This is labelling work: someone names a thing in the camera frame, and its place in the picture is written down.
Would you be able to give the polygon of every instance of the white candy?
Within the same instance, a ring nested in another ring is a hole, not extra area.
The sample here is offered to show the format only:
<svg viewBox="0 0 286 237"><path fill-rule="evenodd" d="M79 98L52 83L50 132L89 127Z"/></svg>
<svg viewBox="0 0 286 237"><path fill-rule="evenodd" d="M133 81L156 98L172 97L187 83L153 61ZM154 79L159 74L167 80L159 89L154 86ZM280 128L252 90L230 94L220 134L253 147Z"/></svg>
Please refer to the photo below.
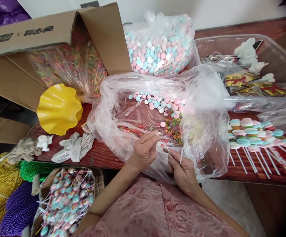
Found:
<svg viewBox="0 0 286 237"><path fill-rule="evenodd" d="M151 64L151 63L153 62L153 59L152 59L151 57L148 57L148 58L147 58L147 62L148 62L149 64Z"/></svg>

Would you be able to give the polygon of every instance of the green rope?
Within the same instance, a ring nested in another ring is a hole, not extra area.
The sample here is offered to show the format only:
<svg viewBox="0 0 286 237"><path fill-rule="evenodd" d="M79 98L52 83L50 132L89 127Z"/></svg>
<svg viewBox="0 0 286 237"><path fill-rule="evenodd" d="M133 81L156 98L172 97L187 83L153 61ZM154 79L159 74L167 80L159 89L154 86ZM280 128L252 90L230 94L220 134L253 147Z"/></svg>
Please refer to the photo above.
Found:
<svg viewBox="0 0 286 237"><path fill-rule="evenodd" d="M62 167L62 166L63 165L55 164L55 163L22 161L21 167L20 167L20 176L26 181L33 182L33 177L36 174L39 174L40 182L42 182L54 169Z"/></svg>

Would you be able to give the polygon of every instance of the forearm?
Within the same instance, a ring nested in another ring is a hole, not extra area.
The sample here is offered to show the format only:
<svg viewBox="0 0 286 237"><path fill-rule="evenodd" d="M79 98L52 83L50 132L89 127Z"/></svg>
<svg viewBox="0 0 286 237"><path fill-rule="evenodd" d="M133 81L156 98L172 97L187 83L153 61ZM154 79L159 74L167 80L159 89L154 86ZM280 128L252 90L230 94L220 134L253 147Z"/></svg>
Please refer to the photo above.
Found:
<svg viewBox="0 0 286 237"><path fill-rule="evenodd" d="M134 170L129 163L125 163L108 186L94 200L88 211L103 216L112 204L125 193L138 174L139 172Z"/></svg>
<svg viewBox="0 0 286 237"><path fill-rule="evenodd" d="M240 236L248 236L246 231L229 215L227 215L223 210L221 210L210 198L209 196L201 189L197 191L196 195L193 195L191 199L198 203L200 206L214 212L222 220L224 220L229 226L231 226Z"/></svg>

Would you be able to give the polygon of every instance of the yellow plastic bowl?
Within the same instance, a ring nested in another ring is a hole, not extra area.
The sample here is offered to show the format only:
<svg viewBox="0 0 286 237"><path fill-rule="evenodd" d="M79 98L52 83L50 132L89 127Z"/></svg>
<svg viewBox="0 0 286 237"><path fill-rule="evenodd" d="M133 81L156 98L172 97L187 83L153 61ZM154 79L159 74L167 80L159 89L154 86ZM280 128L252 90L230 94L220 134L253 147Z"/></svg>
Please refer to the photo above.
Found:
<svg viewBox="0 0 286 237"><path fill-rule="evenodd" d="M49 134L60 136L77 125L82 113L76 90L63 83L48 88L41 95L37 109L41 127Z"/></svg>

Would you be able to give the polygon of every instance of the pink patterned shirt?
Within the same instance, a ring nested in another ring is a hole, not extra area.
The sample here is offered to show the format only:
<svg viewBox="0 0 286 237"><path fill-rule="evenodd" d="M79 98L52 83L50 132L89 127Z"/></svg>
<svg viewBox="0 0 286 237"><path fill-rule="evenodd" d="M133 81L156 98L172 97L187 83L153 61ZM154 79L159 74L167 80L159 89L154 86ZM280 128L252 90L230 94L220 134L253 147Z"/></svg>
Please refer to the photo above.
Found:
<svg viewBox="0 0 286 237"><path fill-rule="evenodd" d="M78 237L239 236L213 212L170 184L138 177L101 220Z"/></svg>

